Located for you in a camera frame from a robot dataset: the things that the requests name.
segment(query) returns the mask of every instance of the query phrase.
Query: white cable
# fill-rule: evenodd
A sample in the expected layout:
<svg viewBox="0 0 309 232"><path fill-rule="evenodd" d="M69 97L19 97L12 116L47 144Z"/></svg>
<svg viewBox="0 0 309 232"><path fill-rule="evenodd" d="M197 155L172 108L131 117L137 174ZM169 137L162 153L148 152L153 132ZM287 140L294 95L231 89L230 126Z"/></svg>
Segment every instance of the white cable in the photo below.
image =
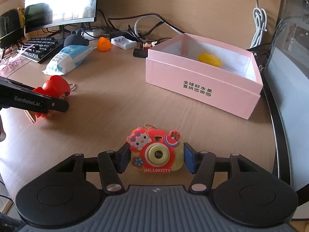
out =
<svg viewBox="0 0 309 232"><path fill-rule="evenodd" d="M136 20L135 24L134 24L134 32L135 34L139 37L139 34L138 34L138 31L137 31L137 25L139 23L140 20L142 20L143 18L146 18L146 17L153 17L153 18L157 18L159 19L160 21L162 21L159 17L155 16L155 15L149 15L149 16L143 16L143 17L140 17L139 19ZM180 31L176 30L175 28L173 28L172 26L170 26L170 28L174 31L176 31L178 34L182 34Z"/></svg>
<svg viewBox="0 0 309 232"><path fill-rule="evenodd" d="M265 9L259 8L259 0L255 0L255 5L256 7L253 9L252 14L256 31L250 48L260 45L262 43L263 34L267 31L267 13Z"/></svg>

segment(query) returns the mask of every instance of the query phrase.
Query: hello kitty face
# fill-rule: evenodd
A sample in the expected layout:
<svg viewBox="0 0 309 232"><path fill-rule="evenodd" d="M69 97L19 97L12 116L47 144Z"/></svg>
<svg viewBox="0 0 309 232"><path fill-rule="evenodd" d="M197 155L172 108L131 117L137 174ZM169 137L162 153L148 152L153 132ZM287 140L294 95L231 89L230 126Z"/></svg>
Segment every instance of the hello kitty face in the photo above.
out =
<svg viewBox="0 0 309 232"><path fill-rule="evenodd" d="M137 148L138 151L141 151L145 145L151 143L151 138L145 133L137 132L133 134L130 138L130 145Z"/></svg>

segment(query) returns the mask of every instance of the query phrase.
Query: hello kitty toy camera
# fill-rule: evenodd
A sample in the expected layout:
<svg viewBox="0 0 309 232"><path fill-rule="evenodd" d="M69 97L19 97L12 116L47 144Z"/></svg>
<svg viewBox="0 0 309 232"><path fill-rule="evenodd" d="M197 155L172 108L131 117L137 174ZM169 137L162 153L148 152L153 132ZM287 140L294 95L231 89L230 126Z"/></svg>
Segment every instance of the hello kitty toy camera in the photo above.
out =
<svg viewBox="0 0 309 232"><path fill-rule="evenodd" d="M153 127L138 127L127 142L131 145L131 161L144 173L170 173L183 165L183 143L176 130L169 134Z"/></svg>

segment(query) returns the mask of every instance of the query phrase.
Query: keyboard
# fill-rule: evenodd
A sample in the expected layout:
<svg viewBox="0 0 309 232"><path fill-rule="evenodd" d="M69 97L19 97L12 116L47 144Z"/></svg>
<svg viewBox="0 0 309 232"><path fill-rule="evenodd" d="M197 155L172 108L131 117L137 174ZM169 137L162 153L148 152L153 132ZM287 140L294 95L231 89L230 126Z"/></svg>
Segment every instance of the keyboard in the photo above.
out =
<svg viewBox="0 0 309 232"><path fill-rule="evenodd" d="M23 57L28 58L36 63L41 63L46 59L55 56L63 49L64 39L55 39L53 37L37 37L30 39L24 43L23 50L31 45L23 54Z"/></svg>

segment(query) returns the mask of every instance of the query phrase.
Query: keyring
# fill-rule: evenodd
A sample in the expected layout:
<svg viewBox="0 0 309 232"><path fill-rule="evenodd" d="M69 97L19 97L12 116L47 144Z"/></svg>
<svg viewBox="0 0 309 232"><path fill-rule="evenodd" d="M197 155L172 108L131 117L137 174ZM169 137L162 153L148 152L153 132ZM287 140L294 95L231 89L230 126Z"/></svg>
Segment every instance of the keyring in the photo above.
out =
<svg viewBox="0 0 309 232"><path fill-rule="evenodd" d="M69 86L70 86L70 90L71 90L71 91L73 91L73 90L76 89L76 85L75 85L75 84L69 84Z"/></svg>
<svg viewBox="0 0 309 232"><path fill-rule="evenodd" d="M157 129L156 127L154 127L153 125L148 125L148 124L144 124L143 128L148 129L149 127L152 127L153 129Z"/></svg>

